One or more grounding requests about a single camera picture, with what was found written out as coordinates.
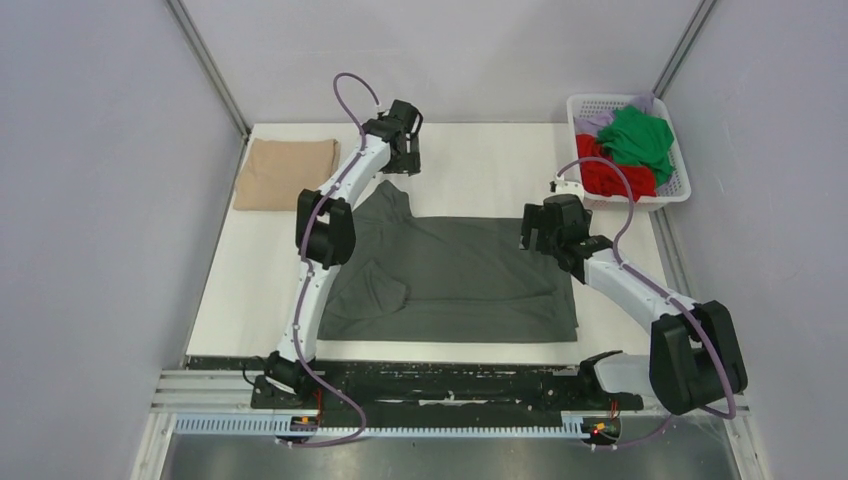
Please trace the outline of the dark grey t shirt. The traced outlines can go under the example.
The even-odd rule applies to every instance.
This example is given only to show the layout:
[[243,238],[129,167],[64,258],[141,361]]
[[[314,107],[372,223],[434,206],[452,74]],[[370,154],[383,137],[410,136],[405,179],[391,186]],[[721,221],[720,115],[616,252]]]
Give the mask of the dark grey t shirt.
[[571,277],[519,247],[515,218],[416,217],[381,183],[353,212],[356,246],[328,295],[329,341],[574,342]]

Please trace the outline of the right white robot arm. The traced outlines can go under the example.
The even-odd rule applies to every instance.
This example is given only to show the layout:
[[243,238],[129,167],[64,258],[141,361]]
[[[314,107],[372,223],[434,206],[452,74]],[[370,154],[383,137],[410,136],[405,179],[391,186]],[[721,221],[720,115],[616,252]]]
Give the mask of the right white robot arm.
[[656,399],[673,415],[696,409],[731,419],[749,384],[728,308],[699,302],[658,283],[630,262],[614,239],[590,232],[592,213],[573,194],[523,210],[520,247],[552,257],[581,284],[603,294],[650,337],[646,355],[620,350],[580,365],[580,400],[602,408],[617,394]]

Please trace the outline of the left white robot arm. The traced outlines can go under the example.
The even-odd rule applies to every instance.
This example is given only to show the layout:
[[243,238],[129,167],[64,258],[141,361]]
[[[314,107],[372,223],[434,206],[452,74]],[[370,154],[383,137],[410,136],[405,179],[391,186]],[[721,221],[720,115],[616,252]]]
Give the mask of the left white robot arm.
[[296,303],[283,337],[254,380],[254,409],[309,408],[320,389],[314,367],[320,321],[331,286],[355,250],[353,207],[379,173],[421,171],[423,116],[395,100],[360,127],[357,148],[324,184],[298,197],[295,239],[300,255]]

